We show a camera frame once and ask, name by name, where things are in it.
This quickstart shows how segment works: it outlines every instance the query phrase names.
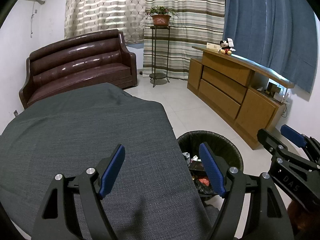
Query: stuffed toy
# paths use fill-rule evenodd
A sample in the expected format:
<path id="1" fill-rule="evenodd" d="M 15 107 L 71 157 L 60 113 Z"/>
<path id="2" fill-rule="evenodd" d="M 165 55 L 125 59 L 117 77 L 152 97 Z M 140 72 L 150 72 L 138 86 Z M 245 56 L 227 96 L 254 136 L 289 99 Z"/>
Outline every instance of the stuffed toy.
<path id="1" fill-rule="evenodd" d="M 233 51 L 236 51 L 233 48 L 233 41 L 230 38 L 228 38 L 228 41 L 220 41 L 220 46 L 221 46 L 221 49 L 219 49 L 219 52 L 221 54 L 231 55 Z"/>

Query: brown leather sofa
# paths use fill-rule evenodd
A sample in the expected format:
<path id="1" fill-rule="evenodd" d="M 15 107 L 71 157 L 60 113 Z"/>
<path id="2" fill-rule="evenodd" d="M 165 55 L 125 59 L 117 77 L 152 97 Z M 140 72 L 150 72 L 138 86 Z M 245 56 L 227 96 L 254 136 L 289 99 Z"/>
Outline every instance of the brown leather sofa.
<path id="1" fill-rule="evenodd" d="M 26 109 L 43 98 L 105 82 L 137 85 L 136 55 L 118 30 L 83 34 L 32 52 L 19 96 Z"/>

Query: flower pot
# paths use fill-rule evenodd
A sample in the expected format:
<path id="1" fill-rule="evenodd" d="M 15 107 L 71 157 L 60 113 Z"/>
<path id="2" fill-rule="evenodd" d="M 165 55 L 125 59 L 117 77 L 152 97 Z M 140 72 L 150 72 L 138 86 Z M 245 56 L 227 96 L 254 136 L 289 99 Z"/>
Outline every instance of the flower pot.
<path id="1" fill-rule="evenodd" d="M 153 24 L 155 26 L 168 26 L 169 20 L 171 18 L 170 15 L 157 14 L 151 16 L 153 19 Z"/>

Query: dark gray tablecloth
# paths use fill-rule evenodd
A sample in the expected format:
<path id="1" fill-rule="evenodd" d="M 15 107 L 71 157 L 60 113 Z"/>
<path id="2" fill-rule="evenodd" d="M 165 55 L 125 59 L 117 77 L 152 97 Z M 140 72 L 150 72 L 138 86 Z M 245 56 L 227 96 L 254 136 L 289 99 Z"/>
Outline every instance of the dark gray tablecloth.
<path id="1" fill-rule="evenodd" d="M 125 146 L 104 210 L 119 239 L 204 239 L 211 224 L 160 103 L 99 84 L 36 102 L 0 137 L 0 201 L 26 233 L 52 178 L 75 176 Z M 90 239 L 80 198 L 79 224 Z"/>

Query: curtain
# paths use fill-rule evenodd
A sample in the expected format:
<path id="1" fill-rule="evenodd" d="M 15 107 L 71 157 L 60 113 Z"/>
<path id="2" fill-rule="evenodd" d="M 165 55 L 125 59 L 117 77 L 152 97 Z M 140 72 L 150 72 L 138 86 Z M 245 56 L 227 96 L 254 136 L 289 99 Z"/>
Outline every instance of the curtain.
<path id="1" fill-rule="evenodd" d="M 168 76 L 187 79 L 191 57 L 202 52 L 191 46 L 220 43 L 224 26 L 225 0 L 146 0 L 146 9 L 152 6 L 172 8 L 178 17 L 171 17 Z M 151 73 L 152 19 L 146 19 L 143 73 Z M 167 66 L 168 31 L 157 30 L 156 68 L 165 73 Z"/>
<path id="2" fill-rule="evenodd" d="M 226 0 L 224 39 L 235 54 L 310 92 L 316 71 L 315 15 L 306 0 Z"/>
<path id="3" fill-rule="evenodd" d="M 145 0 L 67 0 L 65 38 L 118 29 L 127 43 L 142 43 Z"/>

